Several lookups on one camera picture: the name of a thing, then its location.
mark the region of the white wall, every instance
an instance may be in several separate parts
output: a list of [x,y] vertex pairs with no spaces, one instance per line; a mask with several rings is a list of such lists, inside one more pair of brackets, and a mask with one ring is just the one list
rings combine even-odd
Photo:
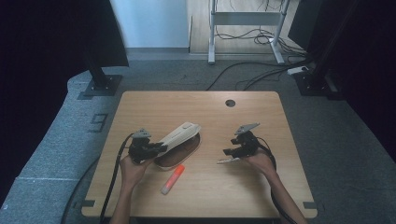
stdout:
[[125,48],[187,48],[187,0],[110,0]]

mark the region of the gray carpet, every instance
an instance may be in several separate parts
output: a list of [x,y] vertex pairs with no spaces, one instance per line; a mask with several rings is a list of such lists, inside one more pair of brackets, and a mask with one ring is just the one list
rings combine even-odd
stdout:
[[[217,60],[209,65],[206,60],[186,59],[135,57],[129,68],[105,68],[106,74],[123,75],[118,91],[115,96],[91,100],[78,100],[91,80],[90,74],[71,78],[62,109],[0,210],[0,223],[61,222],[75,185],[101,153],[124,91],[204,91],[224,68],[242,62]],[[257,64],[233,67],[211,90],[234,91],[238,81],[272,69]],[[238,90],[242,88],[243,83],[237,86]],[[279,80],[277,76],[268,77],[248,91],[277,91],[280,95],[318,207],[318,216],[309,223],[396,223],[396,165],[347,102],[303,97],[286,73]],[[102,126],[97,121],[104,118]],[[67,223],[98,223],[79,212],[93,171],[94,166],[82,179]]]

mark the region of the orange highlighter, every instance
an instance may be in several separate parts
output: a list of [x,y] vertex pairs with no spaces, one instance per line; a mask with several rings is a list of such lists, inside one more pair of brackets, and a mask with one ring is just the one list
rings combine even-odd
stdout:
[[181,176],[181,174],[184,171],[184,165],[180,164],[176,170],[172,173],[171,177],[169,177],[168,181],[166,181],[165,185],[163,185],[163,188],[161,189],[162,194],[167,194],[169,190],[174,186],[178,178]]

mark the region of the wooden table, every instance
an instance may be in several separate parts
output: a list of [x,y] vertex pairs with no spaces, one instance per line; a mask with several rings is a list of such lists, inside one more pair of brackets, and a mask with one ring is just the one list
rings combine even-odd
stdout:
[[[235,101],[227,106],[226,101]],[[99,217],[120,145],[141,128],[158,142],[185,121],[202,126],[202,143],[186,161],[186,169],[167,195],[161,188],[173,173],[150,165],[135,188],[131,217],[278,217],[270,188],[243,161],[227,159],[224,148],[240,125],[259,122],[253,133],[264,138],[276,157],[278,173],[305,217],[315,217],[313,198],[279,96],[273,91],[127,91],[110,128],[82,214]],[[107,206],[111,217],[120,192],[120,172]]]

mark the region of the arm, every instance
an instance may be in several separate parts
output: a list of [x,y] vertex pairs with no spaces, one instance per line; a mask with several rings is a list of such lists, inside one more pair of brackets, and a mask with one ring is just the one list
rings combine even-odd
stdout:
[[126,224],[129,223],[129,213],[131,211],[131,197],[134,187],[143,178],[146,168],[152,163],[152,160],[143,162],[142,164],[134,164],[129,156],[120,161],[121,168],[121,190],[120,197],[117,201],[116,209],[110,224]]
[[[286,212],[286,214],[288,214],[298,224],[307,223],[297,204],[290,197],[288,191],[285,189],[285,186],[283,186],[283,183],[280,180],[271,160],[267,155],[264,154],[262,149],[258,149],[256,155],[245,157],[243,160],[247,161],[265,176],[269,185],[271,186],[272,192],[275,195],[276,201]],[[282,223],[289,223],[282,216],[281,221]]]

